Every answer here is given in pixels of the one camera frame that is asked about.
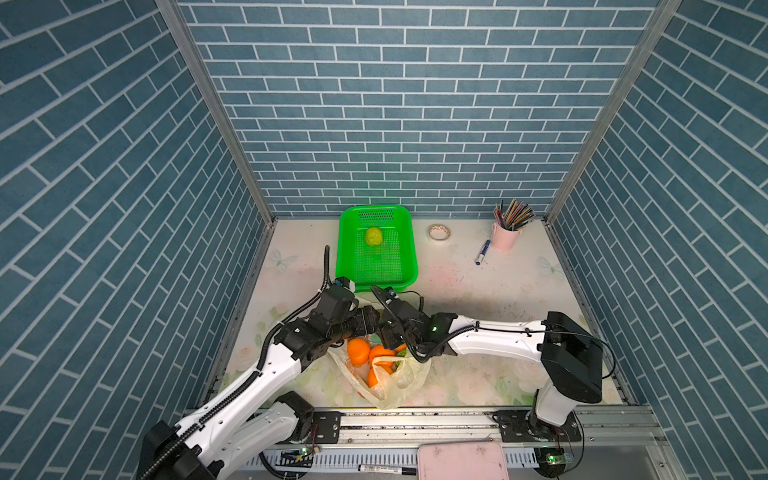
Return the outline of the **yellowish plastic bag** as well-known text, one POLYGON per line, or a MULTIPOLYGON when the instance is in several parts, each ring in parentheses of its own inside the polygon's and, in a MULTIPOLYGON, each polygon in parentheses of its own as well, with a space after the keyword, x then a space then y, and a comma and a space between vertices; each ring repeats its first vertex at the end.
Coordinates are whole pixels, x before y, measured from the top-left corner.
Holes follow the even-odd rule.
MULTIPOLYGON (((382 310, 375 307, 368 299, 361 299, 359 307, 374 307, 380 314, 382 310)), ((380 336, 374 334, 365 337, 371 348, 374 345, 383 345, 380 336)), ((431 371, 429 361, 421 363, 413 358, 408 349, 404 349, 399 357, 382 357, 382 360, 393 361, 396 363, 396 370, 392 375, 384 372, 383 369, 375 368, 379 383, 369 388, 367 384, 369 362, 361 367, 353 367, 347 355, 347 340, 342 340, 341 344, 331 347, 328 355, 337 365, 342 377, 353 389, 353 396, 364 399, 367 404, 380 410, 390 410, 402 407, 413 400, 418 391, 426 385, 428 374, 431 371)))

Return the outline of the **yellow green pear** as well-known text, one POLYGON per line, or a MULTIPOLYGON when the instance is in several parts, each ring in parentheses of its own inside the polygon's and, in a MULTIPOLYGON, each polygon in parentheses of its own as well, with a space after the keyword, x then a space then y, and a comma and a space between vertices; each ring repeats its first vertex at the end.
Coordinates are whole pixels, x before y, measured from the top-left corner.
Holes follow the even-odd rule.
POLYGON ((364 240, 369 246, 379 246, 383 242, 383 231, 378 227, 368 228, 365 232, 364 240))

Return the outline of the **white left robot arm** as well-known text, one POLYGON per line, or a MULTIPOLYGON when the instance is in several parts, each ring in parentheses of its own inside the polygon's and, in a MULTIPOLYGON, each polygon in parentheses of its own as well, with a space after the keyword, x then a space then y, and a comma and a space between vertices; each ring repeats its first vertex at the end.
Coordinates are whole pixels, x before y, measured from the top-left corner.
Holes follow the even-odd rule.
POLYGON ((360 305, 350 280, 325 275, 318 292, 267 333, 258 360, 228 387, 175 425, 144 436, 140 479, 226 479, 264 450, 304 439, 313 407, 295 392, 270 397, 332 347, 375 332, 380 319, 360 305))

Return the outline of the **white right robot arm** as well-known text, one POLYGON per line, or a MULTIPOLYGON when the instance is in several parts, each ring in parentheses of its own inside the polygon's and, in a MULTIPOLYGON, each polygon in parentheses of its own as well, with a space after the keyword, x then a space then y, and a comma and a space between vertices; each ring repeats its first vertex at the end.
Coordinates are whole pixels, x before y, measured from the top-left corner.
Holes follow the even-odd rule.
POLYGON ((562 312, 550 311, 541 321, 517 323, 450 312, 429 316, 391 288, 372 286, 371 292, 383 307, 379 335, 385 345, 405 345, 420 363, 443 355, 478 354, 541 366, 547 380, 535 392, 524 417, 527 433, 536 439, 555 439, 576 423, 577 406, 602 401, 608 345, 562 312))

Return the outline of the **orange fruit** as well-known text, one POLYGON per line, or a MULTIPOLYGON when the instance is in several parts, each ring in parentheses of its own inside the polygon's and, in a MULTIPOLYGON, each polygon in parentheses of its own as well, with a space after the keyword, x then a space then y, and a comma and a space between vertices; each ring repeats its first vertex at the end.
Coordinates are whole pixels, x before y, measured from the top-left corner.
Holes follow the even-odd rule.
POLYGON ((396 370, 396 363, 393 361, 382 360, 382 357, 399 357, 405 349, 404 345, 396 348, 395 350, 387 349, 383 345, 374 345, 368 357, 369 372, 367 384, 369 388, 375 387, 378 383, 378 376, 376 375, 375 368, 383 369, 385 373, 392 375, 396 370))
POLYGON ((351 365, 361 367, 369 360, 371 346, 364 338, 352 338, 347 341, 347 355, 351 365))

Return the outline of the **green plastic basket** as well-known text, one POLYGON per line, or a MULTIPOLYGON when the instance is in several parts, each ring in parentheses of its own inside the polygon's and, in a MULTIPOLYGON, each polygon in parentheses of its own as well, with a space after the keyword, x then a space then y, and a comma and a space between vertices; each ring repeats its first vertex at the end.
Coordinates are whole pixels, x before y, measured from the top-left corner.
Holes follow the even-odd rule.
POLYGON ((399 205, 352 207, 340 217, 336 275, 354 281, 358 292, 372 285, 404 291, 419 274, 411 214, 399 205), (369 246, 368 228, 383 231, 383 242, 369 246))

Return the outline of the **tape roll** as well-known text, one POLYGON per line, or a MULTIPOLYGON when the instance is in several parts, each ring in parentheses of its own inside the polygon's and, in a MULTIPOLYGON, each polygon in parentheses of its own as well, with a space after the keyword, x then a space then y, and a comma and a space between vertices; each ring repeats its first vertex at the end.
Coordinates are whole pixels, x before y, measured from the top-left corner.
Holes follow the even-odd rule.
POLYGON ((451 230, 443 224, 432 224, 427 230, 428 238, 435 243, 447 242, 451 236, 451 230))

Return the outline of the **blue white marker pen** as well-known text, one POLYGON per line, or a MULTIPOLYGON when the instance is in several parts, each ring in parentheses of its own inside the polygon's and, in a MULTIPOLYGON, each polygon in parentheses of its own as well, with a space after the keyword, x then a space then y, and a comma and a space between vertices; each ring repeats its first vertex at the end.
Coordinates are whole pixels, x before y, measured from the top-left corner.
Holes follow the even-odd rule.
POLYGON ((479 251, 478 255, 476 256, 476 258, 474 260, 474 263, 475 263, 476 266, 480 266, 483 263, 483 261, 485 260, 485 257, 487 255, 488 249, 490 247, 490 244, 491 244, 491 240, 486 240, 484 242, 481 250, 479 251))

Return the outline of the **pink pencil cup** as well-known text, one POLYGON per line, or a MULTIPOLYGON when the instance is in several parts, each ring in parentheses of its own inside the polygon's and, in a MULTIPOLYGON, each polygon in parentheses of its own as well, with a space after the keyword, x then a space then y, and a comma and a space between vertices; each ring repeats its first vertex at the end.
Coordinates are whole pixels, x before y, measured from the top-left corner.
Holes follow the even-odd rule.
POLYGON ((491 246, 498 251, 510 251, 517 239, 520 237, 520 231, 507 230, 498 223, 492 224, 491 246))

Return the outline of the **black marker pen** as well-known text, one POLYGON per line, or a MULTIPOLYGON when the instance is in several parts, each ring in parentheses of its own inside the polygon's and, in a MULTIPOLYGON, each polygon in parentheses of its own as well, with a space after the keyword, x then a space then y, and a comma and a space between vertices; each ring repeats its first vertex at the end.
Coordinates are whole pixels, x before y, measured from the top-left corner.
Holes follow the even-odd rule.
POLYGON ((401 467, 401 466, 388 466, 388 465, 371 465, 361 464, 358 466, 360 473, 372 473, 372 474, 392 474, 392 475, 404 475, 404 476, 417 476, 418 470, 415 467, 401 467))

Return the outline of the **pink box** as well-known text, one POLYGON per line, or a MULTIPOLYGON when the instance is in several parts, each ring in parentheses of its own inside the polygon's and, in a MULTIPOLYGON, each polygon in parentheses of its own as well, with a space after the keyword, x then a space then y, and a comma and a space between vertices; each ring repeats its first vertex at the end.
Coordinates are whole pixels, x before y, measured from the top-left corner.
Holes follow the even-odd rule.
POLYGON ((429 480, 509 478, 502 447, 489 441, 422 445, 417 453, 417 475, 429 480))

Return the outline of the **coloured pencils bunch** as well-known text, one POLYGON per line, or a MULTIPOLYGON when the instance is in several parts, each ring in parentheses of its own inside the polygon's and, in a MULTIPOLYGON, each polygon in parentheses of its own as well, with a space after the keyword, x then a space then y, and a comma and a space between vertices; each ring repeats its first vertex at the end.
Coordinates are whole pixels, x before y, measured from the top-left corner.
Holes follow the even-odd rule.
POLYGON ((497 227, 506 231, 519 231, 534 218, 531 206, 518 200, 508 204, 500 201, 493 210, 494 222, 497 227))

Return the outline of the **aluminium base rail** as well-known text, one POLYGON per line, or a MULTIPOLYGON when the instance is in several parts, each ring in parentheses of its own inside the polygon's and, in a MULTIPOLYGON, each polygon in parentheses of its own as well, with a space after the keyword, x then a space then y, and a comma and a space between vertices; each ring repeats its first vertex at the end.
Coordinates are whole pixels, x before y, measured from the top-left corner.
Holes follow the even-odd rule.
POLYGON ((535 422, 529 407, 415 408, 390 411, 309 406, 290 394, 236 422, 223 413, 183 420, 178 437, 213 475, 223 479, 259 454, 304 447, 315 468, 394 464, 394 453, 423 445, 495 442, 512 467, 555 477, 577 466, 589 447, 664 447, 647 407, 579 407, 564 425, 535 422))

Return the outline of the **aluminium corner post left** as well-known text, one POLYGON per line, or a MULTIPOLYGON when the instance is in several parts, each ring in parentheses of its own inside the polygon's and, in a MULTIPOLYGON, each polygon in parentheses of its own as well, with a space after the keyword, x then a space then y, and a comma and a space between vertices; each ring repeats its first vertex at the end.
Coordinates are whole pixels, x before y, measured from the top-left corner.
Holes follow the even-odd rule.
POLYGON ((157 0, 156 5, 189 69, 195 85, 210 111, 214 123, 233 158, 237 170, 255 202, 257 210, 264 219, 267 228, 273 228, 275 224, 274 214, 258 185, 254 171, 246 157, 225 106, 218 94, 196 42, 194 41, 191 30, 181 11, 181 7, 177 1, 171 0, 157 0))

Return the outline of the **aluminium corner post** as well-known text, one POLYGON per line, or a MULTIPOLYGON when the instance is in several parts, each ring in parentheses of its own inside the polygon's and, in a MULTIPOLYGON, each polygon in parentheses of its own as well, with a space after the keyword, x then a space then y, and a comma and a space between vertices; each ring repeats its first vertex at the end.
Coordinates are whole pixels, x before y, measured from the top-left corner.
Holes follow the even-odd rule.
POLYGON ((626 64, 610 91, 605 105, 596 116, 591 130, 585 136, 581 149, 575 156, 571 167, 563 179, 563 183, 543 217, 544 225, 547 228, 552 229, 554 227, 568 198, 590 164, 600 142, 605 137, 608 128, 618 114, 681 3, 681 0, 661 0, 650 15, 637 45, 628 56, 626 64))
POLYGON ((255 202, 257 210, 264 219, 267 228, 273 228, 275 224, 274 214, 258 185, 254 171, 246 157, 225 106, 218 94, 196 42, 194 41, 191 30, 181 11, 181 7, 177 1, 171 0, 157 0, 156 5, 189 69, 195 85, 210 111, 214 123, 233 158, 237 170, 255 202))

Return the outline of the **aluminium corner post right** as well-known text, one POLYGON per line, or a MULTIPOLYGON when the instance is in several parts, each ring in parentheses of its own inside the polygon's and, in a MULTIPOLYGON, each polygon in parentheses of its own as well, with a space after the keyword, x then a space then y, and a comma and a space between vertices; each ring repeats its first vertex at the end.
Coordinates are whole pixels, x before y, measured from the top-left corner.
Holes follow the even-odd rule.
POLYGON ((637 45, 628 56, 626 64, 610 91, 605 105, 596 116, 591 130, 585 136, 581 149, 575 156, 571 167, 563 179, 563 183, 543 217, 544 225, 547 228, 552 229, 554 227, 568 198, 590 164, 600 142, 605 137, 608 128, 618 114, 681 3, 681 0, 661 0, 650 15, 637 45))

